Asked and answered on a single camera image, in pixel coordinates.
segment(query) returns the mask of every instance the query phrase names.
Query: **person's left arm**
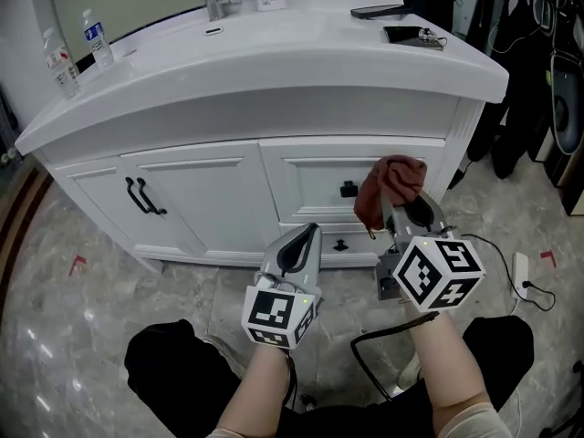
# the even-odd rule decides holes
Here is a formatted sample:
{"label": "person's left arm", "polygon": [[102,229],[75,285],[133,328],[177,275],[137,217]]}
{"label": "person's left arm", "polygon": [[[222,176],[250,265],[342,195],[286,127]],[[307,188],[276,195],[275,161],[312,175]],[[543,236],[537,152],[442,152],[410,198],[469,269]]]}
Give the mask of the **person's left arm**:
{"label": "person's left arm", "polygon": [[288,374],[287,358],[282,350],[257,346],[247,373],[225,407],[217,428],[244,437],[275,436],[287,393]]}

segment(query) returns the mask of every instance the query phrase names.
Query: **power strip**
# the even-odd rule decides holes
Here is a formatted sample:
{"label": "power strip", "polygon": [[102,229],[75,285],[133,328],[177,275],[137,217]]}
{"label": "power strip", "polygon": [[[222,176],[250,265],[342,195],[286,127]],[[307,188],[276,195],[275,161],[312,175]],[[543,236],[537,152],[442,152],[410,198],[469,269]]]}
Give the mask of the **power strip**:
{"label": "power strip", "polygon": [[[523,253],[513,255],[513,285],[517,293],[522,298],[527,298],[527,287],[523,287],[523,282],[529,280],[529,258]],[[511,297],[519,298],[517,293],[511,292]]]}

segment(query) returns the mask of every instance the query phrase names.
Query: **brown cloth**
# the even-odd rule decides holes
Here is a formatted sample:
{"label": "brown cloth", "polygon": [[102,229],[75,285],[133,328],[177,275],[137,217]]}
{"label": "brown cloth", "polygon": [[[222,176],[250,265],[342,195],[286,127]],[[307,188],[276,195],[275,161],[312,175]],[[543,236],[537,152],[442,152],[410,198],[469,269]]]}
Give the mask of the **brown cloth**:
{"label": "brown cloth", "polygon": [[355,200],[355,214],[370,229],[383,228],[381,193],[393,206],[411,203],[420,194],[428,166],[408,156],[379,159],[360,187]]}

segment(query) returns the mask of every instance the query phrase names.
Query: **black handle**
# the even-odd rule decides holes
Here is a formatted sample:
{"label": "black handle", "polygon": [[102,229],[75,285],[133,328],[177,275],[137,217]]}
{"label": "black handle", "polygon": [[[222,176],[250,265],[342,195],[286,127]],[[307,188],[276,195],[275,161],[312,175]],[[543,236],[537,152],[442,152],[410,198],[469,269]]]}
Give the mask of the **black handle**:
{"label": "black handle", "polygon": [[353,182],[345,182],[343,186],[340,187],[340,197],[341,198],[354,198],[359,194],[359,188]]}
{"label": "black handle", "polygon": [[128,184],[128,195],[130,196],[130,198],[132,199],[133,202],[136,203],[136,205],[140,208],[140,210],[147,214],[150,212],[150,210],[146,209],[142,203],[140,203],[140,200],[138,198],[136,198],[136,196],[134,195],[134,193],[131,190],[131,186],[134,184],[134,181],[130,178],[130,177],[126,177],[126,183]]}
{"label": "black handle", "polygon": [[156,215],[166,214],[165,209],[162,209],[162,208],[156,209],[156,206],[154,206],[154,204],[152,204],[152,201],[150,201],[150,198],[148,196],[146,196],[146,193],[144,192],[144,186],[146,186],[146,182],[144,181],[144,179],[138,177],[137,182],[138,182],[138,185],[140,186],[140,188],[138,189],[138,193],[142,197],[142,200],[144,200],[146,202],[146,204],[148,205],[150,210],[153,213],[155,213]]}
{"label": "black handle", "polygon": [[344,240],[337,240],[337,246],[333,246],[332,248],[338,252],[344,252],[345,250],[349,249],[349,247],[345,245]]}

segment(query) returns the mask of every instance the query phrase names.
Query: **sink overflow hole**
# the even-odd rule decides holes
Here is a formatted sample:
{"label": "sink overflow hole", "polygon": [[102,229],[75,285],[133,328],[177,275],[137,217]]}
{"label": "sink overflow hole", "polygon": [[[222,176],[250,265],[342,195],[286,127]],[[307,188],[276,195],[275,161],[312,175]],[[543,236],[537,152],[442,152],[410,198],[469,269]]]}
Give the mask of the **sink overflow hole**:
{"label": "sink overflow hole", "polygon": [[214,36],[215,34],[219,34],[223,32],[223,28],[218,26],[218,27],[214,27],[213,29],[207,29],[204,34],[206,36]]}

